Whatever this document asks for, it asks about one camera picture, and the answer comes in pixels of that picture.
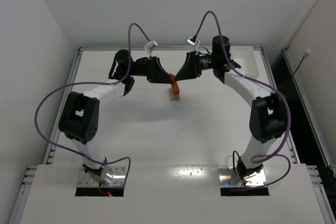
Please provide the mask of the red-brown wood block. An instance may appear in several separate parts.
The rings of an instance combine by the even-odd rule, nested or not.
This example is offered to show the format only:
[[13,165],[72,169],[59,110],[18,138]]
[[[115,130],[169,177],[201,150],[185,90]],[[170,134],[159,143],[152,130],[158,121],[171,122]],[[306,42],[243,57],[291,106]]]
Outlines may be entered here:
[[173,93],[173,95],[178,95],[180,93],[180,89],[179,89],[179,86],[178,86],[178,84],[177,84],[177,82],[175,80],[176,76],[174,74],[172,74],[172,73],[169,73],[169,75],[170,75],[170,78],[171,78],[171,80],[173,82],[171,84],[172,93]]

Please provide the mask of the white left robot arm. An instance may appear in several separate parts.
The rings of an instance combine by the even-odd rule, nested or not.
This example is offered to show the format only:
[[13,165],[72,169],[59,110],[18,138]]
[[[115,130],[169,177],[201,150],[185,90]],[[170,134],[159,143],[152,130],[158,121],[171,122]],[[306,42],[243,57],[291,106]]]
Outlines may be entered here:
[[173,84],[175,78],[167,73],[158,57],[142,57],[134,61],[128,50],[119,50],[113,59],[106,85],[84,93],[67,96],[58,128],[83,153],[83,169],[92,180],[107,184],[113,178],[99,144],[94,137],[98,131],[100,108],[126,96],[135,83],[135,76],[146,77],[150,83]]

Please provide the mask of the white perforated box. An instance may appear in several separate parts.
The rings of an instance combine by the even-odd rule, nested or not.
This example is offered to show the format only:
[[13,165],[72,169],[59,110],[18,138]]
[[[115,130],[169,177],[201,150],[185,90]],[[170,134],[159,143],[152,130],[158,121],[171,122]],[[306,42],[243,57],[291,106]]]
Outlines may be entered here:
[[233,46],[230,48],[231,58],[241,66],[239,71],[250,78],[257,79],[259,71],[254,52],[252,46]]

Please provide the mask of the long light wood block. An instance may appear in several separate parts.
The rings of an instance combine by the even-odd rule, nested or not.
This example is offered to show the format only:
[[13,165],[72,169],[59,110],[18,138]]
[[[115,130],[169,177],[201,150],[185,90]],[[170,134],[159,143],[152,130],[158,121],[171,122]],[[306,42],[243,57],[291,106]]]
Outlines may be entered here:
[[170,96],[170,100],[171,100],[171,101],[174,101],[174,100],[175,100],[175,96],[174,96],[174,94],[173,94],[173,90],[172,90],[172,88],[169,88],[169,96]]
[[177,94],[177,95],[175,95],[175,101],[179,101],[180,100],[180,95],[179,94]]

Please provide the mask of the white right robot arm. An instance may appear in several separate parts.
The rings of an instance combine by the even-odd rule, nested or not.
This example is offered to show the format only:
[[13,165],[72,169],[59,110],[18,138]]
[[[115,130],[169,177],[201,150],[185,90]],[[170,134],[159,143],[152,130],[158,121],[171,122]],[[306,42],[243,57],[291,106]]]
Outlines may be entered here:
[[213,37],[212,51],[209,54],[202,55],[197,50],[187,52],[175,80],[195,79],[208,69],[213,71],[221,83],[236,91],[251,109],[251,139],[234,168],[235,175],[243,179],[260,171],[270,147],[285,132],[287,119],[283,114],[284,102],[278,94],[270,92],[245,75],[241,66],[231,59],[229,39],[225,36]]

